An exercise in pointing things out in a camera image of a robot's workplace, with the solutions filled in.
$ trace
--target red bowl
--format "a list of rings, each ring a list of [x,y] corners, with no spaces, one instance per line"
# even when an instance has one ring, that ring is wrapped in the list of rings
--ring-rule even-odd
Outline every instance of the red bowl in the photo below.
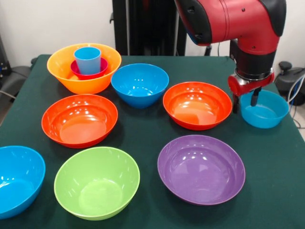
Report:
[[[78,69],[76,61],[73,61],[71,63],[71,70],[72,70],[73,74],[76,75],[80,80],[92,80],[95,78],[99,78],[104,75],[107,68],[108,68],[107,60],[104,58],[101,58],[101,71],[99,73],[92,74],[92,75],[82,75],[80,73],[80,70]]]
[[[77,94],[51,105],[41,126],[53,141],[70,148],[85,148],[101,142],[118,120],[118,110],[108,99]]]
[[[190,130],[211,129],[232,110],[232,101],[223,90],[202,82],[185,82],[171,87],[164,94],[163,105],[177,124]]]

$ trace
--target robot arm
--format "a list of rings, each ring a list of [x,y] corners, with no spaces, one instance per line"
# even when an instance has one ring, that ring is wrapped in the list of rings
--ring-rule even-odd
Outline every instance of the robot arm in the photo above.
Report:
[[[285,0],[175,0],[192,41],[206,46],[231,40],[230,57],[236,62],[228,84],[234,95],[254,90],[256,105],[263,86],[273,82],[272,65],[283,34]]]

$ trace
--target green tablecloth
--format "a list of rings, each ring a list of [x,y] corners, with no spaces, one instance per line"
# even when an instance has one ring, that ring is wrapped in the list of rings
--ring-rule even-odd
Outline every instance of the green tablecloth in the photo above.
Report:
[[[305,144],[291,117],[285,117],[273,129],[263,130],[248,125],[240,114],[231,114],[216,128],[194,132],[175,124],[161,100],[147,109],[133,109],[119,99],[111,86],[100,95],[116,104],[119,120],[98,145],[129,153],[140,168],[140,187],[128,207],[113,218],[86,221],[68,213],[55,199],[53,182],[60,166],[80,150],[51,141],[41,129],[44,111],[72,95],[49,74],[48,57],[38,58],[0,127],[0,146],[23,145],[41,153],[46,162],[45,180],[34,203],[20,215],[0,220],[1,229],[305,228]],[[124,56],[122,65],[134,62],[151,63],[166,70],[169,86],[204,81],[230,93],[226,79],[233,72],[234,63],[225,57]],[[276,90],[274,85],[268,89]],[[193,206],[174,196],[161,182],[156,165],[160,150],[174,138],[190,134],[216,137],[242,158],[246,183],[231,201],[218,206]]]

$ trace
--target blue bowl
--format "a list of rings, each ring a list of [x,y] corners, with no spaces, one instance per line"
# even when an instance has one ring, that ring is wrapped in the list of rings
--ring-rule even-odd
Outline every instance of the blue bowl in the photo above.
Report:
[[[140,109],[156,102],[168,83],[168,74],[163,69],[146,63],[126,65],[111,79],[119,97],[130,106]]]
[[[0,147],[0,219],[23,212],[37,197],[46,171],[39,153],[24,146]]]
[[[252,126],[268,129],[278,125],[288,114],[288,103],[276,93],[262,90],[257,105],[251,106],[253,92],[240,99],[243,119]]]

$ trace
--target green bowl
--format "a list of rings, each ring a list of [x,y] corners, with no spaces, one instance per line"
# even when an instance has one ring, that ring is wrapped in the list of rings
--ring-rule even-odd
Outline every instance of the green bowl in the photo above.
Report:
[[[71,214],[87,220],[115,216],[131,201],[140,183],[134,159],[112,147],[80,151],[59,169],[55,197]]]

